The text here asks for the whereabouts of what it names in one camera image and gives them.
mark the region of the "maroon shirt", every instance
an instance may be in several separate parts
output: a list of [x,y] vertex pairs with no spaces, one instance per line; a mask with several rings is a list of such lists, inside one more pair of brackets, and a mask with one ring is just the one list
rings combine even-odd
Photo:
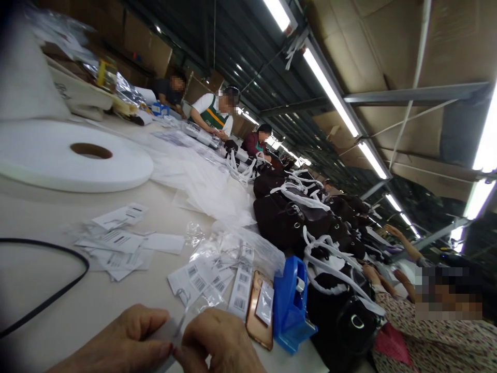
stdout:
[[[257,132],[252,132],[251,134],[245,137],[245,140],[242,143],[242,149],[245,150],[249,156],[255,157],[259,150],[256,148],[257,143],[259,142],[259,134]],[[259,147],[264,149],[264,154],[266,154],[266,143],[263,142],[259,144]]]

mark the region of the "smartphone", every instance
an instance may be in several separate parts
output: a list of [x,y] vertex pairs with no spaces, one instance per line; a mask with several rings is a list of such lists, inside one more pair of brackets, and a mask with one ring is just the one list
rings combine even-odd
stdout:
[[257,303],[259,301],[260,288],[262,287],[262,283],[264,281],[268,283],[270,287],[273,287],[272,280],[270,280],[263,273],[255,271],[245,326],[247,328],[248,335],[250,335],[252,339],[271,351],[273,349],[273,318],[271,318],[271,323],[268,326],[255,314]]

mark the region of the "black cable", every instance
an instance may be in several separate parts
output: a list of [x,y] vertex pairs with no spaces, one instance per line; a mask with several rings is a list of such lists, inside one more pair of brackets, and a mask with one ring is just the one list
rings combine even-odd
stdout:
[[25,245],[43,246],[43,247],[48,247],[51,249],[63,251],[63,252],[66,252],[68,254],[71,254],[72,256],[77,257],[80,261],[82,261],[84,266],[85,266],[85,270],[84,270],[84,273],[81,274],[76,280],[74,280],[71,283],[64,286],[62,289],[60,289],[58,292],[56,292],[50,298],[45,300],[42,304],[40,304],[38,307],[36,307],[31,312],[29,312],[27,315],[23,316],[20,320],[16,321],[11,326],[9,326],[5,330],[1,331],[0,332],[0,339],[8,336],[10,333],[19,329],[21,326],[23,326],[25,323],[27,323],[29,320],[31,320],[33,317],[35,317],[36,315],[41,313],[49,305],[51,305],[57,299],[59,299],[61,296],[63,296],[65,293],[67,293],[74,285],[76,285],[86,275],[86,273],[88,272],[88,270],[90,268],[90,263],[83,255],[81,255],[80,253],[78,253],[74,250],[67,249],[67,248],[62,247],[62,246],[54,245],[53,243],[36,241],[36,240],[31,240],[31,239],[24,239],[24,238],[0,238],[0,244],[2,244],[2,243],[22,243]]

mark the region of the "dark hair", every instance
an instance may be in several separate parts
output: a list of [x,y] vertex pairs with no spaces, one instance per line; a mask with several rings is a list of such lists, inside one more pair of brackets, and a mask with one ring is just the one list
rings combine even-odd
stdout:
[[183,80],[183,82],[185,83],[185,85],[188,84],[188,79],[186,78],[186,75],[184,72],[182,71],[175,71],[174,73],[172,73],[173,76]]
[[270,124],[263,123],[257,129],[257,133],[259,133],[259,132],[264,132],[264,133],[268,133],[268,134],[272,135],[273,134],[273,128],[271,127]]
[[473,294],[481,301],[481,272],[465,267],[429,267],[422,269],[423,280],[428,280],[428,293],[435,285],[449,285],[453,294]]
[[223,94],[228,96],[230,106],[236,106],[240,103],[240,90],[234,85],[229,85],[224,88]]

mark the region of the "ceiling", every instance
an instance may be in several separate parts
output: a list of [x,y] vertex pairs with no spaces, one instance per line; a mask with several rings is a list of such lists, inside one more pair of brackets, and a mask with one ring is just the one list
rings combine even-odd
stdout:
[[[433,1],[420,87],[480,85],[402,95],[395,90],[409,89],[413,83],[422,0],[286,2],[299,24],[293,35],[310,27],[346,101],[387,165],[400,126],[386,128],[402,122],[406,97],[416,97],[411,116],[460,98],[408,122],[392,166],[393,179],[368,201],[378,201],[390,190],[410,220],[430,232],[461,216],[476,177],[470,169],[493,86],[487,82],[495,82],[497,73],[497,4]],[[215,69],[227,83],[238,86],[243,91],[241,106],[259,123],[270,123],[287,148],[308,158],[313,170],[332,178],[339,189],[361,195],[379,182],[300,51],[285,69],[293,36],[280,31],[262,0],[123,3],[150,28],[160,27],[177,64],[195,66],[205,76]],[[493,201],[490,209],[496,206]],[[384,217],[380,224],[395,213],[387,203],[378,211]],[[412,236],[398,215],[390,222]],[[468,256],[493,268],[496,222],[496,215],[487,212],[467,230],[465,246]]]

